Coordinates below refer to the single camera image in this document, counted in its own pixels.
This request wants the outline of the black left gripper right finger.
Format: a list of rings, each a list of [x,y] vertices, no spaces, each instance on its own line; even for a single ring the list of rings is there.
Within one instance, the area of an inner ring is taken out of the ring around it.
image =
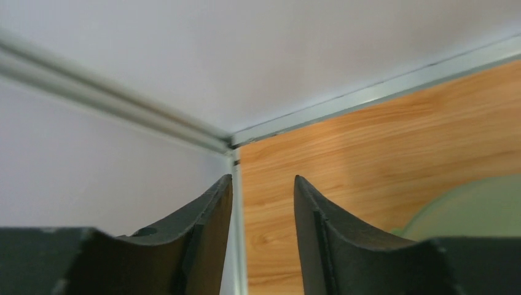
[[[305,294],[519,294],[518,237],[415,242],[374,227],[294,179]]]

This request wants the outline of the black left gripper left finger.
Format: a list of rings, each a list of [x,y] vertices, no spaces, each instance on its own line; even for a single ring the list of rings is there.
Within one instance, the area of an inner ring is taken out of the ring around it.
[[[2,294],[219,294],[232,177],[130,236],[93,227],[3,227]]]

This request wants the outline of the green hard-shell suitcase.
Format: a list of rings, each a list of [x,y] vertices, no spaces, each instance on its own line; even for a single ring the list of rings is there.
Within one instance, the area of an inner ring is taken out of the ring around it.
[[[414,241],[441,236],[520,237],[520,175],[455,187],[391,232]]]

